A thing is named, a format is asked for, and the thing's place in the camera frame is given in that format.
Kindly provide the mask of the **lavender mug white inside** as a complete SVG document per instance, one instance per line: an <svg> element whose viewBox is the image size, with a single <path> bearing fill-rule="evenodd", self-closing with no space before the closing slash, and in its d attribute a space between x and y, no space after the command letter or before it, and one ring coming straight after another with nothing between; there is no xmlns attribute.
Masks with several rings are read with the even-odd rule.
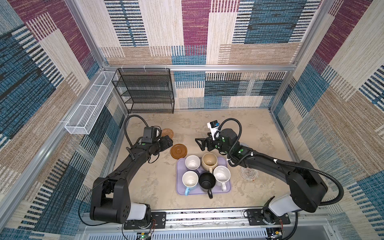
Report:
<svg viewBox="0 0 384 240"><path fill-rule="evenodd" d="M201 160L198 156L190 155L185 159L185 166L188 170L195 172L200 175L201 171L199 170L201 166Z"/></svg>

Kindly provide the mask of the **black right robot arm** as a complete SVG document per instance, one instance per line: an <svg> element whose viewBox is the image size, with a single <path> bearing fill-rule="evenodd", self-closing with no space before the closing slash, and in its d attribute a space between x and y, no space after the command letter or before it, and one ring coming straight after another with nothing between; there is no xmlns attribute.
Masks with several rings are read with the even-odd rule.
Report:
<svg viewBox="0 0 384 240"><path fill-rule="evenodd" d="M289 186L290 191L280 197L272 197L263 206L262 214L268 221L281 217L288 212L304 210L313 213L319 206L327 204L323 200L328 191L322 179L323 173L313 168L308 161L299 163L283 161L257 152L238 141L237 134L225 129L221 135L196 138L202 151L218 150L227 155L232 167L255 169L271 175Z"/></svg>

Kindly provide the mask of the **tan wicker round coaster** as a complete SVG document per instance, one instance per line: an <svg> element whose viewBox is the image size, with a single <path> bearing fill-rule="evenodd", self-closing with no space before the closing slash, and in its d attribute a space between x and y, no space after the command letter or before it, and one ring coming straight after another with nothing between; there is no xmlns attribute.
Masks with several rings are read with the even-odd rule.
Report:
<svg viewBox="0 0 384 240"><path fill-rule="evenodd" d="M174 137L174 132L173 130L169 129L169 128L165 128L162 130L162 137L165 137L165 136L169 136L170 139L173 139Z"/></svg>

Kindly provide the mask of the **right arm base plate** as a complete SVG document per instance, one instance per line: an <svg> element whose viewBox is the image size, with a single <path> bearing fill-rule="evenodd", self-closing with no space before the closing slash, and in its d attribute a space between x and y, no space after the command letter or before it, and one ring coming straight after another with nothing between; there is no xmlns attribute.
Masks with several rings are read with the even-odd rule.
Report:
<svg viewBox="0 0 384 240"><path fill-rule="evenodd" d="M261 208L247 209L243 212L244 217L249 221L250 226L263 225L289 225L291 220L288 214L283 214L280 217L275 216L269 210Z"/></svg>

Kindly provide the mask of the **clear patterned glass coaster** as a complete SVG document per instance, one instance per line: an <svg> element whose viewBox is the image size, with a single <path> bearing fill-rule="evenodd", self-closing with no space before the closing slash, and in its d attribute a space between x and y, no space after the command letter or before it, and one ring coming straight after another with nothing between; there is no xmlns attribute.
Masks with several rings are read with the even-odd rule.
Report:
<svg viewBox="0 0 384 240"><path fill-rule="evenodd" d="M254 182L259 177L259 172L255 169L241 168L241 176L249 182Z"/></svg>

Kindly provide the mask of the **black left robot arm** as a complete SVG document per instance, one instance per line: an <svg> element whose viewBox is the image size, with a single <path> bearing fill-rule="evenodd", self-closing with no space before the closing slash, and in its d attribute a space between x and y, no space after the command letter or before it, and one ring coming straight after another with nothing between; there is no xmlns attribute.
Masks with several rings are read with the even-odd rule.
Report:
<svg viewBox="0 0 384 240"><path fill-rule="evenodd" d="M128 157L105 178L97 178L91 195L90 219L106 223L123 224L126 221L150 222L150 206L133 203L129 185L140 167L152 155L173 146L169 136L154 143L137 142L128 149Z"/></svg>

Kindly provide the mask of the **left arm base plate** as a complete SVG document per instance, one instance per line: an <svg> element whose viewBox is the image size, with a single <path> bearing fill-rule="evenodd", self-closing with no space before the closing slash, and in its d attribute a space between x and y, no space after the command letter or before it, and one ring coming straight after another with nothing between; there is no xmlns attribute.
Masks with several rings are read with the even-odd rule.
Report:
<svg viewBox="0 0 384 240"><path fill-rule="evenodd" d="M124 230L149 230L151 228L164 229L166 225L166 212L146 213L142 220L128 220L124 223Z"/></svg>

